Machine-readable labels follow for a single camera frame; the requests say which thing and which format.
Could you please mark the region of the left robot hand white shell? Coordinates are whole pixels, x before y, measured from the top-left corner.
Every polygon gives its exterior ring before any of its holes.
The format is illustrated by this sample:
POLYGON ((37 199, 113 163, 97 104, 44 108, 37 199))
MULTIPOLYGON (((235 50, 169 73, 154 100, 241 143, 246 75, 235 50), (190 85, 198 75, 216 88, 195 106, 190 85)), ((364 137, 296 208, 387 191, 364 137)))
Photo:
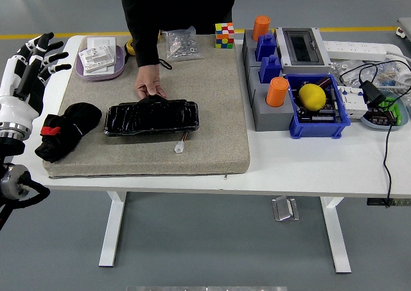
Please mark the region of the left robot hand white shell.
POLYGON ((51 75, 71 69, 55 64, 67 52, 50 54, 62 41, 51 42, 54 33, 45 33, 26 42, 7 62, 1 79, 1 121, 29 127, 43 110, 43 97, 51 75))

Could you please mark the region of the person's right hand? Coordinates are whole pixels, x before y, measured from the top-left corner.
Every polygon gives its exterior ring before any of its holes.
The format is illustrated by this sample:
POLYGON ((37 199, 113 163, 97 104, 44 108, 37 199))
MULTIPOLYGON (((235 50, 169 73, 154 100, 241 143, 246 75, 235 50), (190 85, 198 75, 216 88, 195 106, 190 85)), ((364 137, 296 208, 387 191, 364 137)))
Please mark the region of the person's right hand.
POLYGON ((140 99, 157 94, 165 98, 166 92, 160 82, 159 64, 139 67, 134 89, 140 99))

